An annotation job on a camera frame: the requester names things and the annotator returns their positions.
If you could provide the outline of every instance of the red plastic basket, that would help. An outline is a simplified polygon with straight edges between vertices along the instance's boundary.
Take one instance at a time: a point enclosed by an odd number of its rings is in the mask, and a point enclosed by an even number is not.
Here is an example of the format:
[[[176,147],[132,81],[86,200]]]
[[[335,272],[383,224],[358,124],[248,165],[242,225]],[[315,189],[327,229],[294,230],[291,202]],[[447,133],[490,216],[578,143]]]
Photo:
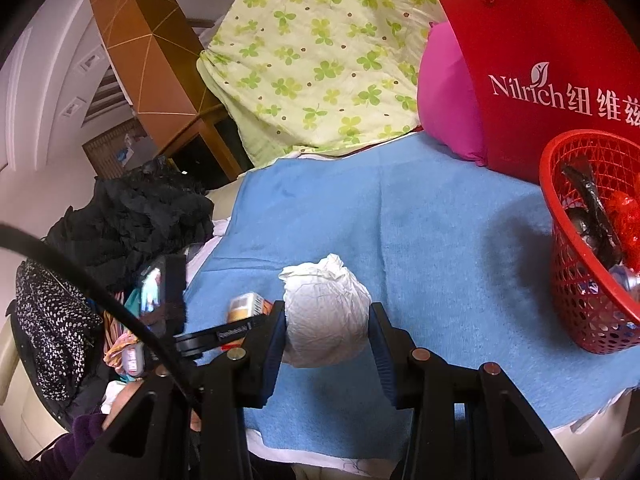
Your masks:
[[[640,146],[597,130],[572,130],[553,139],[540,160],[540,186],[553,217],[551,287],[554,308],[571,338],[594,354],[640,344],[640,304],[615,282],[582,241],[564,209],[582,199],[560,171],[586,155],[603,200],[614,190],[634,194]]]

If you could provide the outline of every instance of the basket rim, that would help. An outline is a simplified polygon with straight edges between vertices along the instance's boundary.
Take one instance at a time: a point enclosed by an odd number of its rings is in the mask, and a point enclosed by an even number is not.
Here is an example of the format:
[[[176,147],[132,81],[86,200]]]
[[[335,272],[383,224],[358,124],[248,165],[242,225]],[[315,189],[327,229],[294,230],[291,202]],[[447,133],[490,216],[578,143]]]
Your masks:
[[[552,219],[562,234],[566,237],[567,242],[577,254],[578,259],[586,266],[598,286],[604,290],[604,293],[609,296],[617,304],[619,310],[631,318],[631,321],[635,324],[640,324],[640,304],[636,303],[629,293],[609,274],[607,269],[600,263],[599,259],[593,254],[591,248],[580,238],[574,225],[569,220],[569,217],[564,212],[564,208],[556,195],[556,190],[553,185],[551,175],[551,159],[554,153],[561,147],[571,142],[572,140],[580,138],[593,139],[594,137],[605,138],[615,140],[623,144],[629,144],[635,147],[640,152],[640,146],[634,142],[631,142],[624,137],[610,134],[609,132],[603,132],[601,130],[581,129],[581,130],[569,130],[563,134],[560,134],[551,139],[545,146],[540,158],[540,187],[542,189],[542,195],[545,199],[546,206],[551,213]]]

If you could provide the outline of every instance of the green clover print fabric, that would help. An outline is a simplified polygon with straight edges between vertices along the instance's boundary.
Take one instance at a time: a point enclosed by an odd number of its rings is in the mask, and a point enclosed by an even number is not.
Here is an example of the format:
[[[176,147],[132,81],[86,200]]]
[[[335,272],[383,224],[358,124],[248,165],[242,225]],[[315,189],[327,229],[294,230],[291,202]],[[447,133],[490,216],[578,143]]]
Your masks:
[[[198,70],[257,168],[343,155],[418,125],[418,67],[438,0],[236,0]]]

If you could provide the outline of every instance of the red plastic bag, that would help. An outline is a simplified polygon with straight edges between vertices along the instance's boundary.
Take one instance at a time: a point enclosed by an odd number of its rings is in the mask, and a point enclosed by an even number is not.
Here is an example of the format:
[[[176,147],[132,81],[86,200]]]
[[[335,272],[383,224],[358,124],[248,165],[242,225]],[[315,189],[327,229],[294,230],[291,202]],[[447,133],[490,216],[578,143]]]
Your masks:
[[[578,128],[640,143],[640,53],[603,0],[441,0],[480,107],[488,167],[538,182]]]

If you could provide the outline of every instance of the white leaf logo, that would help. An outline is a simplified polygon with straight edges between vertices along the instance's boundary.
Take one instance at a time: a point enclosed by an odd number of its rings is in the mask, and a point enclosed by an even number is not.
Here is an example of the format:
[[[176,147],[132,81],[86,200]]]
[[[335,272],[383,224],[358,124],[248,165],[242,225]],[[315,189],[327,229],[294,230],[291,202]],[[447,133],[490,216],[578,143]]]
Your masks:
[[[549,62],[543,61],[542,63],[536,63],[531,69],[531,86],[542,87],[546,83],[546,73],[549,69]]]

